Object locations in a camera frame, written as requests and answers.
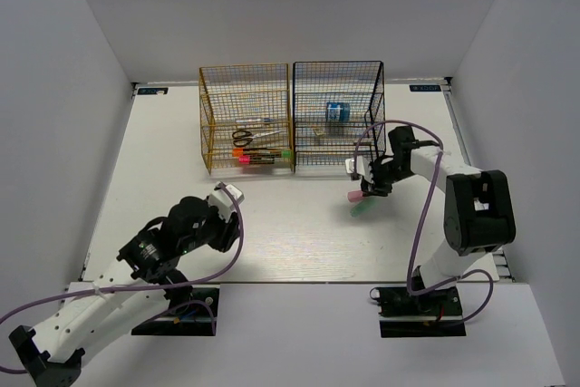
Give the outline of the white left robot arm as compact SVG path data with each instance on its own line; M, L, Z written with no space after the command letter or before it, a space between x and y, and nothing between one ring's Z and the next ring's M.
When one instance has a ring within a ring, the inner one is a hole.
M207 246L227 252L243 243L243 193L217 185L205 198L185 197L166 216L149 221L86 290L61 295L63 305L44 321L20 325L9 340L36 386L71 386L92 357L133 329L162 316L176 322L215 314L180 259Z

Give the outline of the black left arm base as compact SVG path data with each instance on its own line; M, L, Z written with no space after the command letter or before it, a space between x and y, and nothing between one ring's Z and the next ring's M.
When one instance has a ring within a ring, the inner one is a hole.
M220 286L194 288L191 300L200 304L185 305L133 328L133 336L211 337L216 335Z

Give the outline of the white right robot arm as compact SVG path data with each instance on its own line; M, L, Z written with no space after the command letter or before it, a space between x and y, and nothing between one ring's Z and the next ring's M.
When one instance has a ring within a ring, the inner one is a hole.
M507 175L454 158L434 132L410 121L391 121L391 152L375 160L356 150L346 160L347 174L360 180L363 198L386 197L393 186L413 176L429 183L411 245L406 290L411 306L427 314L442 301L442 288L476 274L474 264L516 238ZM444 239L421 265L415 263L424 222L435 191L444 196Z

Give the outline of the green translucent highlighter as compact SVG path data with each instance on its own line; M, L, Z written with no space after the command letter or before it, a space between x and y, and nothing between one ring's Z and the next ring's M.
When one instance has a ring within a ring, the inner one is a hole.
M359 216L363 215L364 213L368 212L372 209L376 202L375 197L366 197L362 200L358 201L350 210L350 215L353 218L358 218Z

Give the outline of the black handled scissors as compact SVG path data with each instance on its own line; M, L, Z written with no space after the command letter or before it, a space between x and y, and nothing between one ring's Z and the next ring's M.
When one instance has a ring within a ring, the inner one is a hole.
M281 130L278 131L262 131L258 133L253 133L248 130L236 130L231 134L232 143L237 148L245 148L249 144L251 144L254 140L259 140L266 137L271 137L278 133L281 133Z

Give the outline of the pink cap highlighter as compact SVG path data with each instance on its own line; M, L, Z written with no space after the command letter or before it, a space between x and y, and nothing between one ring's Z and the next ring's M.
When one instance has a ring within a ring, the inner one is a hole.
M270 155L244 155L238 158L238 162L242 165L273 165L276 158Z

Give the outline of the blue tape box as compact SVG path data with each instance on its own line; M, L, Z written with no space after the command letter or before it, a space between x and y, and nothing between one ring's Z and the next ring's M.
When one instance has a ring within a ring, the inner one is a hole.
M327 122L348 122L350 120L351 106L346 102L326 103L325 119Z

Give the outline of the pink translucent highlighter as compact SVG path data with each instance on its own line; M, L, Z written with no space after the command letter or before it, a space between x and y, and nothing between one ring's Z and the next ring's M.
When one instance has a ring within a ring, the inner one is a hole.
M363 200L363 198L364 198L364 194L360 190L350 191L347 194L347 199L349 202L358 202L358 201Z

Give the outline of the clear spray bottle blue cap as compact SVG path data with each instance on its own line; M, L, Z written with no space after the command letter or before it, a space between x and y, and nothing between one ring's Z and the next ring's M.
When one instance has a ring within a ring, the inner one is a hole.
M244 119L237 119L235 120L235 124L237 125L255 125L255 124L272 124L276 120L270 117L253 117L253 118L244 118Z

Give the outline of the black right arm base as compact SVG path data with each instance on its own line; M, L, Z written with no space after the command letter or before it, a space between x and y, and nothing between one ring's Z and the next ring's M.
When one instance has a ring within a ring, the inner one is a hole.
M381 338L464 337L463 310L456 287L412 296L405 287L374 287Z

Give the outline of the orange cap highlighter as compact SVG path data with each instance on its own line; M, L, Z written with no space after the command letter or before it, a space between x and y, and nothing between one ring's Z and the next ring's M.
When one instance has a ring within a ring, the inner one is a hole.
M249 156L255 154L269 154L269 148L234 148L232 149L233 157Z

